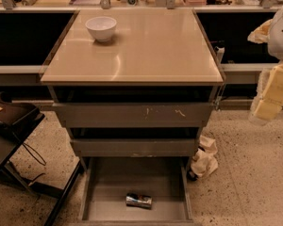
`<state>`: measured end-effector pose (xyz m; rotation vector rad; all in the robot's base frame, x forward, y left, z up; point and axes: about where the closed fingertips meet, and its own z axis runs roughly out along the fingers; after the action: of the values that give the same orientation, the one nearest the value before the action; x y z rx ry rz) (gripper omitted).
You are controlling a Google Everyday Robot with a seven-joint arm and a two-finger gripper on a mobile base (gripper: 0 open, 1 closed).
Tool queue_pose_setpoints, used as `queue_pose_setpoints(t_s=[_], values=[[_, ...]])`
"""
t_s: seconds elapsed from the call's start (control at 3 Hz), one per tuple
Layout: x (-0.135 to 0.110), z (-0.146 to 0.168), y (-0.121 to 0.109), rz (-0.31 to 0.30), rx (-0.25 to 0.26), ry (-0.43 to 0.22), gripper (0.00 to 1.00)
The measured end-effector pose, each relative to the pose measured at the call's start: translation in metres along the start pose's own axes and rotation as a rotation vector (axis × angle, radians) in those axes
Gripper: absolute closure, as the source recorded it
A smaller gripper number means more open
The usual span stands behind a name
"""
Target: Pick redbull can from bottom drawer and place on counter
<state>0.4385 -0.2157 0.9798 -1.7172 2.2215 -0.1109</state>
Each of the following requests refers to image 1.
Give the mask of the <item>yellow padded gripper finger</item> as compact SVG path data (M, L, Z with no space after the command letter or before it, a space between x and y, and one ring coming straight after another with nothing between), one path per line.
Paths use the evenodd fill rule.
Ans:
M267 43L271 23L272 20L268 20L261 24L248 35L247 40L257 44Z
M258 78L257 95L250 107L249 121L263 126L283 108L283 61L272 69L263 69Z

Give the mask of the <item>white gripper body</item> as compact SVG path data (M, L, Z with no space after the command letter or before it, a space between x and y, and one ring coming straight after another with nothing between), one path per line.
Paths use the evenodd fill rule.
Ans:
M283 60L283 6L276 12L269 28L268 52Z

